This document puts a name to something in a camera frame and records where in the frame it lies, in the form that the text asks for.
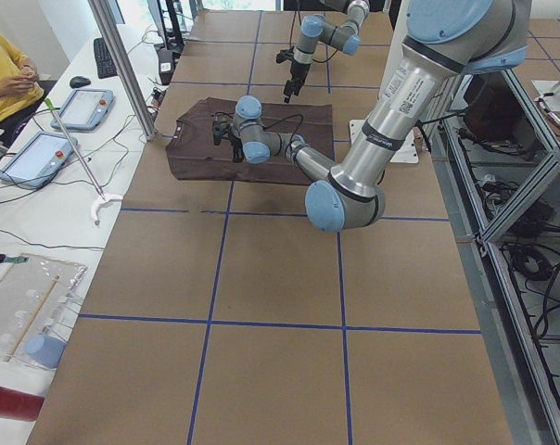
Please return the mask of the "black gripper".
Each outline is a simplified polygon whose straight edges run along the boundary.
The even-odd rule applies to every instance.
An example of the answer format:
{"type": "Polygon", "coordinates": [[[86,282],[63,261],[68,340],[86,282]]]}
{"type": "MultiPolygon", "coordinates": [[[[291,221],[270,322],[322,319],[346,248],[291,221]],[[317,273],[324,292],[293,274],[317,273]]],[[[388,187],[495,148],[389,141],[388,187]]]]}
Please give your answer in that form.
{"type": "Polygon", "coordinates": [[[243,162],[243,150],[242,150],[242,141],[239,137],[234,135],[230,135],[230,142],[233,148],[233,162],[234,163],[241,163],[243,162]]]}
{"type": "Polygon", "coordinates": [[[300,92],[304,85],[307,75],[310,70],[310,64],[302,64],[296,60],[291,62],[290,75],[291,79],[288,80],[284,88],[284,102],[289,103],[293,96],[300,92]]]}

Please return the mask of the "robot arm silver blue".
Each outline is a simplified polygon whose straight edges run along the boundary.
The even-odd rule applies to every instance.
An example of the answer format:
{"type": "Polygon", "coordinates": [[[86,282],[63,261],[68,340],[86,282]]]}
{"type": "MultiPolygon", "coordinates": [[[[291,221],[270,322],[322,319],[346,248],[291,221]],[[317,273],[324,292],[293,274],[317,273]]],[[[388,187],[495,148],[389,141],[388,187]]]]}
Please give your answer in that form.
{"type": "Polygon", "coordinates": [[[370,12],[385,9],[388,1],[337,0],[321,1],[323,6],[346,15],[345,20],[333,24],[321,14],[311,14],[300,20],[299,39],[289,48],[280,50],[276,63],[290,62],[290,79],[286,81],[283,95],[286,103],[292,96],[298,96],[306,83],[311,64],[321,63],[314,55],[318,44],[324,44],[346,55],[353,55],[361,43],[361,28],[370,12]]]}
{"type": "Polygon", "coordinates": [[[443,82],[521,64],[530,11],[529,1],[410,2],[400,65],[339,163],[299,135],[266,131],[261,102],[252,95],[236,102],[228,134],[246,162],[283,156],[311,179],[305,208],[318,229],[339,232],[368,226],[385,209],[378,186],[381,173],[443,82]]]}

